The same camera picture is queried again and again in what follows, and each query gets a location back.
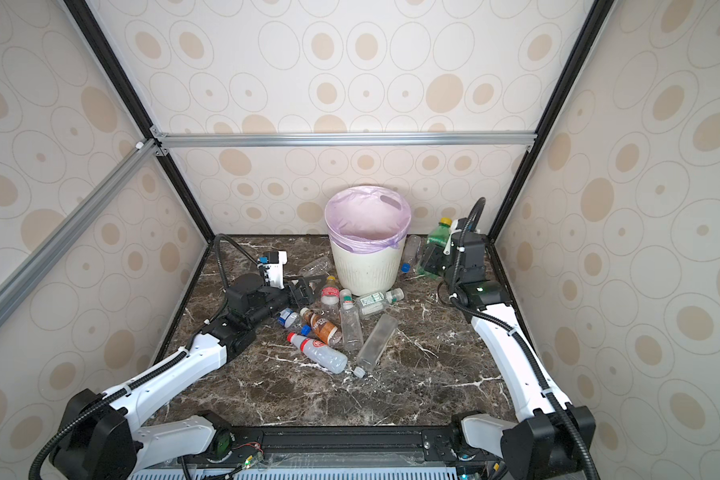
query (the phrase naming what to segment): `brown labeled bottle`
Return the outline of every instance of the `brown labeled bottle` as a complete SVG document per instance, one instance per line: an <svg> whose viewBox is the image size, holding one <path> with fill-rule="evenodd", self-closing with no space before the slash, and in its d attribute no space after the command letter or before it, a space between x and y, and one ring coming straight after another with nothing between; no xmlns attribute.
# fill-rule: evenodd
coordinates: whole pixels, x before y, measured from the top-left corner
<svg viewBox="0 0 720 480"><path fill-rule="evenodd" d="M329 347L336 348L336 346L342 344L342 332L327 318L307 307L302 308L299 313L312 328L317 338L327 343Z"/></svg>

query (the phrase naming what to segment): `brown bottle label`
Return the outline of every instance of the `brown bottle label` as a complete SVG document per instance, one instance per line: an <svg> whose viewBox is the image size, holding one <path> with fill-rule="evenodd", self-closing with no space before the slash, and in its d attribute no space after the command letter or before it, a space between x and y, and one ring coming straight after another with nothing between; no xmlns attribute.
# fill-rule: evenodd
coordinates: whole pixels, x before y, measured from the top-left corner
<svg viewBox="0 0 720 480"><path fill-rule="evenodd" d="M331 337L333 337L333 335L338 330L336 325L329 322L327 318L321 316L319 313L314 312L313 310L308 310L307 312L304 312L304 320L307 321L307 323L312 328L312 331L315 332L317 337L325 343L328 343Z"/></svg>

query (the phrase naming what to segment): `trash can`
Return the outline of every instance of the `trash can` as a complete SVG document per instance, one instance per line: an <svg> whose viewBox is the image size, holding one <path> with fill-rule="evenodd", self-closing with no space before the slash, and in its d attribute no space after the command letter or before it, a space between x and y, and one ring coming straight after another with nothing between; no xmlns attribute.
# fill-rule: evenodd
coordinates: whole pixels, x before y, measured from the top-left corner
<svg viewBox="0 0 720 480"><path fill-rule="evenodd" d="M357 296L389 290L411 225L405 198L384 187L347 188L328 201L326 223L342 286Z"/></svg>

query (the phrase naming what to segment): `bottle with blue cap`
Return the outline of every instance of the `bottle with blue cap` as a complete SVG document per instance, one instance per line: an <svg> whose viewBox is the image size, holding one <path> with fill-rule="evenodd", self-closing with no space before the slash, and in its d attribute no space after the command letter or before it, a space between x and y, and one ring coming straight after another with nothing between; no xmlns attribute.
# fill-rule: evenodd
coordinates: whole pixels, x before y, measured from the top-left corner
<svg viewBox="0 0 720 480"><path fill-rule="evenodd" d="M312 332L312 328L304 323L302 316L289 308L283 309L283 311L280 312L277 321L289 332L303 336L307 336Z"/></svg>
<svg viewBox="0 0 720 480"><path fill-rule="evenodd" d="M405 241L403 248L403 264L400 265L400 271L407 274L411 268L418 263L418 251L422 247L422 238L418 235L411 235Z"/></svg>

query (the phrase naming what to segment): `horizontal metal bar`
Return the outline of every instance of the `horizontal metal bar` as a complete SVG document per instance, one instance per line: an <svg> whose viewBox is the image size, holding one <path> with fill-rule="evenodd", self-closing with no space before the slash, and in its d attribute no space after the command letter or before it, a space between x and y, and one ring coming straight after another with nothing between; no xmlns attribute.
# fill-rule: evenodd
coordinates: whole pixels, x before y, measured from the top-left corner
<svg viewBox="0 0 720 480"><path fill-rule="evenodd" d="M0 327L110 204L144 161L154 156L155 152L155 141L152 139L144 140L141 149L132 150L72 214L61 222L45 242L0 285Z"/></svg>
<svg viewBox="0 0 720 480"><path fill-rule="evenodd" d="M522 131L350 132L343 134L159 134L163 147L335 147L338 145L532 145Z"/></svg>

